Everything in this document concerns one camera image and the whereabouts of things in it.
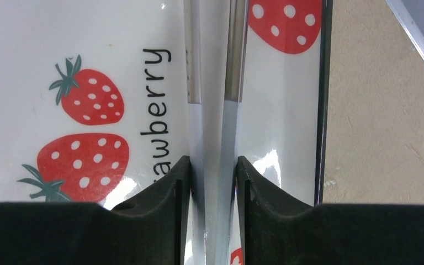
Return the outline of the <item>metal tongs with white handle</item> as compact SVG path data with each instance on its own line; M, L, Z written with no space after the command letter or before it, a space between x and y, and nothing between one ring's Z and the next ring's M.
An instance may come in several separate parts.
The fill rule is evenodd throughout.
M206 190L217 192L217 216L215 223L215 250L211 257L215 264L230 263L230 230L233 223L236 194L237 143L239 131L239 107L242 101L243 74L245 68L248 1L231 1L227 36L227 57L224 85L224 107L218 165L218 184L205 184L205 136L203 133L203 98L200 60L200 4L184 1L185 61L188 96L188 143L192 165L192 257L194 264L206 263Z

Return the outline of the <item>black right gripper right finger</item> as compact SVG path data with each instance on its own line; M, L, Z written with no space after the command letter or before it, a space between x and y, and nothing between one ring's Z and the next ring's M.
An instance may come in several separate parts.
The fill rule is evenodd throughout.
M244 264L424 264L424 205L310 206L243 156L236 179Z

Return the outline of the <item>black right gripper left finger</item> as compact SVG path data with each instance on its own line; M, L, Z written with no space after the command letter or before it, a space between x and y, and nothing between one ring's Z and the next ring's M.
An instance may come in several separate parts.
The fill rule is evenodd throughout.
M191 165L107 210L96 203L0 203L0 264L183 264Z

